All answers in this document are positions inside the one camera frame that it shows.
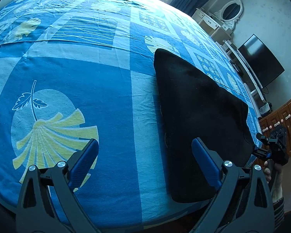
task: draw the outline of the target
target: black towel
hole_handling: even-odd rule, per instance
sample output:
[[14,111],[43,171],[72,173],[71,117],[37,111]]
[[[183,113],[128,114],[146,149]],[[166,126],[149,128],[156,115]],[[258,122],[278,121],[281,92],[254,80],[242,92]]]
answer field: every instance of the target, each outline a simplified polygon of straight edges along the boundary
[[180,203],[215,195],[191,151],[200,137],[223,160],[243,167],[254,149],[246,103],[221,88],[202,71],[164,49],[154,54],[161,112],[168,146],[169,188]]

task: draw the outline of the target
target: human hand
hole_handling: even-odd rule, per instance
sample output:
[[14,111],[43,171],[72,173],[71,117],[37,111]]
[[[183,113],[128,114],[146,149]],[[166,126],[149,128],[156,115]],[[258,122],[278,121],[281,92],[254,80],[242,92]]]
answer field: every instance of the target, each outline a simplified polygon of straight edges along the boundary
[[[270,182],[272,177],[271,177],[271,171],[267,168],[267,161],[264,162],[264,175],[265,175],[265,178],[267,180],[267,182]],[[273,203],[277,202],[279,199],[282,198],[282,186],[281,186],[281,183],[282,183],[282,179],[283,179],[283,167],[282,165],[280,164],[277,164],[275,163],[274,164],[274,169],[277,170],[278,172],[278,176],[277,176],[277,181],[276,183],[274,183],[274,189],[273,189],[273,193],[272,193],[272,200],[273,200]]]

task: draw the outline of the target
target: wrist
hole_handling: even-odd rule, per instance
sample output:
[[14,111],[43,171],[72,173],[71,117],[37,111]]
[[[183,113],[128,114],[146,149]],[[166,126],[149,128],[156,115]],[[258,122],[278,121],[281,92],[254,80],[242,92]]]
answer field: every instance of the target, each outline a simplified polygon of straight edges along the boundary
[[275,187],[272,193],[272,200],[273,203],[277,202],[283,197],[282,195],[282,186]]

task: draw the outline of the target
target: television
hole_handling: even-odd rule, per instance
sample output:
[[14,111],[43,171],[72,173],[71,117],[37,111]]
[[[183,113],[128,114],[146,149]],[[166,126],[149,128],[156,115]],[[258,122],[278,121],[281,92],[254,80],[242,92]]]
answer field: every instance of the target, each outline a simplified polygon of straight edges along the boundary
[[274,54],[254,34],[238,48],[238,51],[248,62],[249,69],[260,81],[262,88],[284,72],[284,68]]

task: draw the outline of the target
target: bed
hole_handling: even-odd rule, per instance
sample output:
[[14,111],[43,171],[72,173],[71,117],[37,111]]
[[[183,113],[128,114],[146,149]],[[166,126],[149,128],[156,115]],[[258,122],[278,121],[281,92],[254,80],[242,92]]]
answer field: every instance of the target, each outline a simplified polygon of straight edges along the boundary
[[0,10],[0,200],[16,207],[30,165],[67,160],[93,137],[99,155],[74,192],[100,229],[133,232],[205,206],[176,203],[166,188],[157,48],[246,102],[260,145],[243,83],[186,14],[158,0],[14,0]]

